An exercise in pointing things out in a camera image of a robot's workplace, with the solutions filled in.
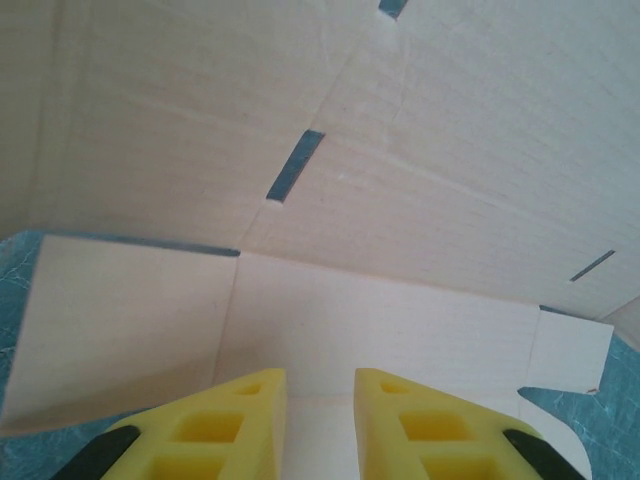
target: blue patterned cloth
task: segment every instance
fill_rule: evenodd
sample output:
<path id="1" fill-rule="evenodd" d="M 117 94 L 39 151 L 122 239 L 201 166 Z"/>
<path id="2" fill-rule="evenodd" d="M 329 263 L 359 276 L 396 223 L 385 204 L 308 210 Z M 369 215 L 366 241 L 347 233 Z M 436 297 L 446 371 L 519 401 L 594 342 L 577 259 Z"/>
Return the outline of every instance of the blue patterned cloth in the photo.
<path id="1" fill-rule="evenodd" d="M 41 241 L 41 233 L 24 232 L 0 243 L 0 403 Z M 533 388 L 520 393 L 576 431 L 591 459 L 595 480 L 640 480 L 640 353 L 614 337 L 596 395 Z M 119 418 L 0 439 L 0 478 L 50 478 Z"/>

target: cardboard box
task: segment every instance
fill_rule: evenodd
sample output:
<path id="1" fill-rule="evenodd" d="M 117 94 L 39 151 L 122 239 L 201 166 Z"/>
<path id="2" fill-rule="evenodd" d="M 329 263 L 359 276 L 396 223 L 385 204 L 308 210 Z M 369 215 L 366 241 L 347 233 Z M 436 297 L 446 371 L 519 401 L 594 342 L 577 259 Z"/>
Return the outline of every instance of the cardboard box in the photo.
<path id="1" fill-rule="evenodd" d="M 273 365 L 297 372 L 290 388 L 301 405 L 315 405 L 317 395 L 348 395 L 355 366 L 386 366 L 448 390 L 597 388 L 611 329 L 549 317 L 536 306 L 602 320 L 637 305 L 629 303 L 639 294 L 640 271 L 633 109 L 640 45 L 626 11 L 632 7 L 409 0 L 397 18 L 378 7 L 376 0 L 33 0 L 3 7 L 0 236 L 44 228 L 242 251 L 231 260 L 48 240 L 6 429 L 49 409 L 60 423 L 79 421 L 69 416 L 74 402 L 84 419 L 161 401 L 201 388 L 214 368 L 223 379 L 264 363 L 297 362 L 316 335 L 323 341 L 312 350 L 327 362 L 324 373 L 305 363 Z M 267 199 L 307 131 L 324 136 L 302 171 L 289 172 L 296 181 L 284 201 Z M 110 274 L 100 277 L 94 264 Z M 140 291 L 120 292 L 118 282 L 130 277 Z M 206 292 L 202 279 L 211 282 Z M 65 305 L 64 295 L 47 293 L 60 281 L 70 295 Z M 184 295 L 176 303 L 171 289 Z M 147 310 L 152 297 L 159 310 Z M 196 310 L 179 329 L 175 309 L 190 301 Z M 108 305 L 97 317 L 117 308 L 120 323 L 94 325 L 89 313 L 101 302 Z M 141 320 L 122 321 L 136 308 Z M 55 376 L 33 382 L 39 399 L 12 413 L 35 392 L 22 382 L 46 370 L 21 360 L 21 352 L 40 348 L 43 311 L 55 311 L 61 330 L 42 360 L 69 360 L 59 374 L 68 371 L 73 388 Z M 99 344 L 112 336 L 129 345 L 159 311 L 167 314 L 159 320 L 166 330 L 144 337 L 141 352 L 153 353 L 156 341 L 188 344 L 186 332 L 206 331 L 193 352 L 183 356 L 175 344 L 167 358 L 126 357 L 132 370 L 124 376 L 122 359 L 104 346 L 89 348 L 89 340 L 67 345 L 71 357 L 60 352 L 74 322 L 89 322 L 87 339 L 100 331 L 106 337 Z M 638 338 L 633 315 L 623 317 L 626 338 Z M 404 322 L 398 331 L 396 319 Z M 383 333 L 367 329 L 369 322 Z M 221 325 L 228 341 L 220 341 Z M 595 351 L 572 343 L 589 332 L 599 332 Z M 570 367 L 549 371 L 546 348 L 560 347 L 536 346 L 538 334 L 576 349 Z M 422 342 L 432 338 L 430 357 Z M 397 351 L 385 356 L 381 345 L 390 339 Z M 476 343 L 455 359 L 448 353 Z M 489 360 L 496 345 L 514 351 L 498 348 Z M 404 350 L 411 352 L 406 363 Z M 84 372 L 70 366 L 85 361 Z M 169 391 L 166 382 L 185 366 L 192 373 L 177 375 L 183 383 Z M 116 392 L 101 410 L 86 403 L 99 387 L 88 380 L 94 371 L 106 375 L 107 389 L 142 377 L 156 385 L 159 372 L 160 383 L 144 398 Z"/>

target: black rubber pad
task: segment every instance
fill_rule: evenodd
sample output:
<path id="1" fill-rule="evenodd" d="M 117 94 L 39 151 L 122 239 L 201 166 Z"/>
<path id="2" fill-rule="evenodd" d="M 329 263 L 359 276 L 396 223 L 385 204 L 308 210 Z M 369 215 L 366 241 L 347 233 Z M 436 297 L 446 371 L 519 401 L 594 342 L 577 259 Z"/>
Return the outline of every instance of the black rubber pad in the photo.
<path id="1" fill-rule="evenodd" d="M 139 436 L 133 425 L 98 435 L 51 480 L 100 480 Z"/>
<path id="2" fill-rule="evenodd" d="M 520 430 L 502 432 L 542 480 L 585 480 L 562 455 L 544 440 Z"/>

